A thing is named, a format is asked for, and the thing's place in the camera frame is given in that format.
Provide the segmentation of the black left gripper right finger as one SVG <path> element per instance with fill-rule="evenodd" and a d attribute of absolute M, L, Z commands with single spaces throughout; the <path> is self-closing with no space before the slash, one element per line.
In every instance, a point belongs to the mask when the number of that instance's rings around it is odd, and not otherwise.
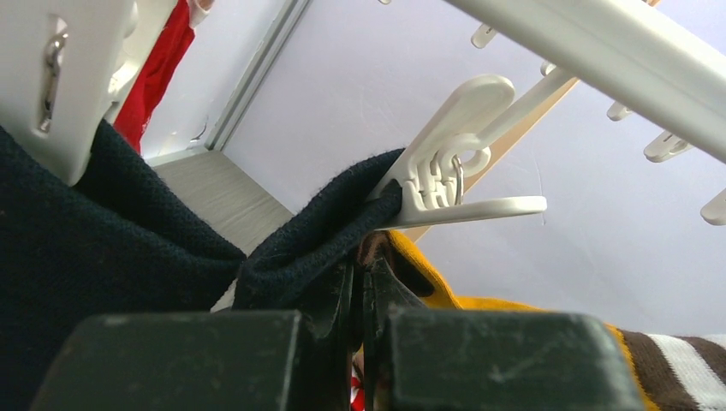
<path fill-rule="evenodd" d="M 434 309 L 376 260 L 362 277 L 369 410 L 641 410 L 616 339 L 576 313 Z"/>

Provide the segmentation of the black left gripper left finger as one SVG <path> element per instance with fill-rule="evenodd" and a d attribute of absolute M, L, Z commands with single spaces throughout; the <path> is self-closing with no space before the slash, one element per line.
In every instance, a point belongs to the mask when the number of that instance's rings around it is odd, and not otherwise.
<path fill-rule="evenodd" d="M 34 410 L 346 410 L 353 270 L 289 310 L 95 316 L 63 344 Z"/>

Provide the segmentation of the yellow sock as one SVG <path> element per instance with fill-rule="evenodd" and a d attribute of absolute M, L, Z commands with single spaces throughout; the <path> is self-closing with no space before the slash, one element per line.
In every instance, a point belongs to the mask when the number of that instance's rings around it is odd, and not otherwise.
<path fill-rule="evenodd" d="M 415 243 L 400 231 L 375 231 L 365 237 L 357 252 L 359 262 L 369 265 L 378 257 L 384 258 L 394 276 L 428 307 L 470 311 L 538 311 L 536 307 L 515 301 L 455 295 L 445 278 Z"/>
<path fill-rule="evenodd" d="M 607 326 L 647 410 L 724 410 L 725 335 L 669 336 Z"/>

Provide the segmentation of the white hanger clip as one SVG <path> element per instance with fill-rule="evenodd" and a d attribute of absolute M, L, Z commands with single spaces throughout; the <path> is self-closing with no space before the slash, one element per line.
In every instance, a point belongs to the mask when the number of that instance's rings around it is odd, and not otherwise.
<path fill-rule="evenodd" d="M 540 195 L 466 203 L 464 182 L 490 162 L 485 141 L 492 125 L 513 103 L 515 88 L 497 74 L 463 82 L 443 102 L 370 194 L 381 196 L 391 181 L 402 188 L 401 210 L 383 229 L 409 229 L 447 223 L 519 217 L 547 208 Z"/>
<path fill-rule="evenodd" d="M 114 122 L 173 1 L 1 3 L 1 125 L 68 185 L 82 177 L 97 126 Z"/>

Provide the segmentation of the black sock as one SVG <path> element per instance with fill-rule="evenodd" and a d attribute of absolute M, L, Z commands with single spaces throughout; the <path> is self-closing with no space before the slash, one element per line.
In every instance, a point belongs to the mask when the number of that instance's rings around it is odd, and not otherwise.
<path fill-rule="evenodd" d="M 2 409 L 29 408 L 83 319 L 206 311 L 244 258 L 109 123 L 74 186 L 2 132 Z"/>

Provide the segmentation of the dark sock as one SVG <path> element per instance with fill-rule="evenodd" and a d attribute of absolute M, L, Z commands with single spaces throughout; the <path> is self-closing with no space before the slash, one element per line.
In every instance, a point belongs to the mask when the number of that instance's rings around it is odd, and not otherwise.
<path fill-rule="evenodd" d="M 397 182 L 387 183 L 376 199 L 369 195 L 401 154 L 384 152 L 350 166 L 259 244 L 241 266 L 233 309 L 287 306 L 395 217 L 402 206 Z"/>

